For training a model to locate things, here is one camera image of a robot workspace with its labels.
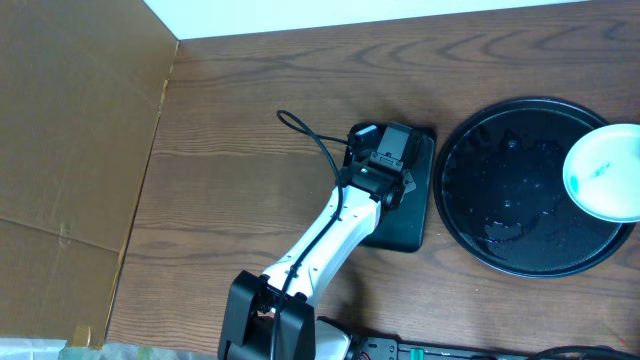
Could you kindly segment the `mint green plate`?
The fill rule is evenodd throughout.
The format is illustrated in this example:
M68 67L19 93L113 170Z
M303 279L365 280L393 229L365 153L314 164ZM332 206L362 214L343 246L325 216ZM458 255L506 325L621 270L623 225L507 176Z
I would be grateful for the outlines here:
M584 212L613 223L639 221L639 126L614 124L581 137L562 174L569 198Z

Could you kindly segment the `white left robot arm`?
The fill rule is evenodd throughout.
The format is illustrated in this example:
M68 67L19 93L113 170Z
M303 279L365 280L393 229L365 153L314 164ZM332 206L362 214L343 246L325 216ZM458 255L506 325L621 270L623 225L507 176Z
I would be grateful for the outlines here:
M336 168L326 207L297 243L256 276L232 282L221 359L351 359L357 338L316 316L338 270L361 243L394 251L420 248L432 160L397 160L370 152Z

